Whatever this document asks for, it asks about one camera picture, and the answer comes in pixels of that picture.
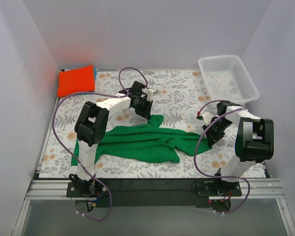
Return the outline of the green t shirt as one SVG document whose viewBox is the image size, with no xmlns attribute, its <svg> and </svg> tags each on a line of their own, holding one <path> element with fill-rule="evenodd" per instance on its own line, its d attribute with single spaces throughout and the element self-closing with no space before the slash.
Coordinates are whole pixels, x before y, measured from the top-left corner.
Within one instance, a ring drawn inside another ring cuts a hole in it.
<svg viewBox="0 0 295 236">
<path fill-rule="evenodd" d="M 97 147 L 94 161 L 97 162 L 104 154 L 147 163 L 179 163 L 176 151 L 193 156 L 200 135 L 161 128 L 163 120 L 163 115 L 152 115 L 145 124 L 116 126 L 105 133 Z"/>
</svg>

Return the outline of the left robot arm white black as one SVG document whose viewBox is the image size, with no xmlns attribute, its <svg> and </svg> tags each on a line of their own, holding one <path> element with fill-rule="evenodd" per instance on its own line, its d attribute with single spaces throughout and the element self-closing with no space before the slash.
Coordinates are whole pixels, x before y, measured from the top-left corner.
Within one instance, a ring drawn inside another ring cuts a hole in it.
<svg viewBox="0 0 295 236">
<path fill-rule="evenodd" d="M 69 175 L 75 188 L 87 191 L 91 185 L 91 179 L 95 176 L 96 150 L 105 136 L 108 119 L 129 108 L 133 108 L 137 115 L 150 119 L 155 93 L 155 89 L 147 88 L 144 84 L 135 81 L 131 88 L 119 91 L 113 98 L 98 103 L 89 101 L 84 104 L 75 125 L 79 146 L 78 160 L 81 164 L 75 174 Z"/>
</svg>

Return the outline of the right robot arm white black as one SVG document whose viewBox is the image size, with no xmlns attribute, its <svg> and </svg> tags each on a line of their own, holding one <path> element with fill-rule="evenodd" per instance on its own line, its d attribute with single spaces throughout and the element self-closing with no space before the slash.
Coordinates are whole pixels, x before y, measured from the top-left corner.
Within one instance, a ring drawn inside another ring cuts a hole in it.
<svg viewBox="0 0 295 236">
<path fill-rule="evenodd" d="M 217 100 L 217 117 L 199 111 L 197 119 L 204 121 L 203 129 L 209 147 L 220 141 L 225 130 L 237 126 L 235 155 L 215 174 L 213 185 L 220 191 L 234 190 L 238 179 L 252 166 L 270 160 L 274 153 L 274 123 L 249 113 L 242 105 Z"/>
</svg>

